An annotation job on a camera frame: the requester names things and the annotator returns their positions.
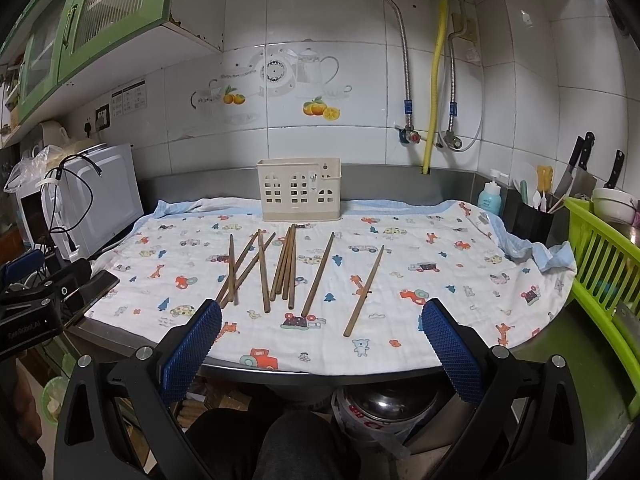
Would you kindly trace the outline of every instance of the printed cloth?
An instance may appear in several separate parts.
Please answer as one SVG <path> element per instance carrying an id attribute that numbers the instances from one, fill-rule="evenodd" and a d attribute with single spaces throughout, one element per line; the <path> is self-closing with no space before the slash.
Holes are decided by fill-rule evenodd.
<path id="1" fill-rule="evenodd" d="M 471 204 L 414 207 L 377 201 L 344 209 L 339 221 L 298 225 L 295 309 L 278 297 L 271 313 L 264 313 L 256 265 L 238 291 L 238 304 L 223 310 L 223 328 L 210 356 L 321 375 L 434 367 L 440 363 L 420 326 L 429 298 L 439 298 L 458 323 L 473 327 L 488 346 L 513 347 L 540 332 L 571 289 L 576 269 L 568 245 L 549 252 L 509 240 L 497 217 Z M 238 257 L 256 230 L 265 231 L 265 240 L 276 232 L 266 250 L 271 286 L 288 227 L 263 222 L 258 201 L 161 203 L 96 262 L 94 272 L 105 268 L 120 283 L 87 316 L 158 342 L 172 326 L 184 324 L 204 299 L 216 297 L 226 279 L 230 234 Z M 310 314 L 302 318 L 331 232 L 330 258 Z M 352 335 L 344 337 L 382 245 L 370 293 Z M 505 246 L 516 257 L 500 248 Z M 255 254 L 257 242 L 238 276 Z"/>

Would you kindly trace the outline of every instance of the knife handle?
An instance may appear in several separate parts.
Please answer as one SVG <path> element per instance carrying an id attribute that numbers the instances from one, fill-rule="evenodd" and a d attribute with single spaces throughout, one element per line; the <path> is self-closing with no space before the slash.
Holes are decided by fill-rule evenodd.
<path id="1" fill-rule="evenodd" d="M 582 145 L 584 143 L 584 139 L 582 137 L 578 137 L 575 139 L 574 150 L 571 154 L 571 158 L 569 159 L 569 168 L 575 168 L 575 165 L 578 164 L 578 157 L 580 157 L 580 153 L 582 152 Z"/>
<path id="2" fill-rule="evenodd" d="M 584 142 L 582 144 L 582 153 L 580 154 L 580 162 L 578 162 L 578 168 L 581 168 L 584 171 L 587 171 L 587 163 L 589 161 L 589 157 L 591 156 L 591 149 L 593 148 L 593 143 L 596 138 L 593 135 L 593 132 L 587 132 L 584 136 Z"/>
<path id="3" fill-rule="evenodd" d="M 613 169 L 611 170 L 609 181 L 604 185 L 606 189 L 614 189 L 616 187 L 624 162 L 625 154 L 620 150 L 616 150 L 616 160 L 613 162 Z"/>

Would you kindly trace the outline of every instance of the yellow gas hose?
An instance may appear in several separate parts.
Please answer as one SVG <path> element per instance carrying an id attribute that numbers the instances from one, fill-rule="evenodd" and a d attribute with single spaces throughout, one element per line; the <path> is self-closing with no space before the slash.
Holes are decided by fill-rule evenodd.
<path id="1" fill-rule="evenodd" d="M 440 56 L 444 47 L 447 35 L 447 0 L 440 0 L 438 4 L 438 37 L 436 38 L 436 48 L 431 62 L 431 113 L 429 117 L 429 129 L 424 147 L 424 159 L 422 160 L 422 174 L 429 173 L 431 165 L 431 150 L 433 149 L 433 137 L 436 134 L 438 123 L 438 68 L 440 67 Z"/>

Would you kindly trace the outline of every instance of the green dish rack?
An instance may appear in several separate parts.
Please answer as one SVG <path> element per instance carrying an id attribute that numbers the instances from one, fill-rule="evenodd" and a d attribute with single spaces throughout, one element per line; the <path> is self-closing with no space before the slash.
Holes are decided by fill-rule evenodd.
<path id="1" fill-rule="evenodd" d="M 593 214 L 587 200 L 567 198 L 569 243 L 578 273 L 572 296 L 589 314 L 620 359 L 636 395 L 627 407 L 631 419 L 640 415 L 640 356 L 613 323 L 622 301 L 638 317 L 640 302 L 640 248 Z"/>

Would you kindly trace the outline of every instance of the plastic bag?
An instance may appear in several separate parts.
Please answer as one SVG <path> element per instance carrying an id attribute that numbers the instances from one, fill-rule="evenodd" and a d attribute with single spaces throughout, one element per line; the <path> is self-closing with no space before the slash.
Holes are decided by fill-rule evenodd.
<path id="1" fill-rule="evenodd" d="M 25 153 L 22 160 L 11 170 L 9 179 L 4 184 L 4 192 L 15 193 L 22 184 L 44 177 L 47 170 L 54 168 L 64 154 L 62 148 L 53 144 L 44 148 L 36 156 Z"/>

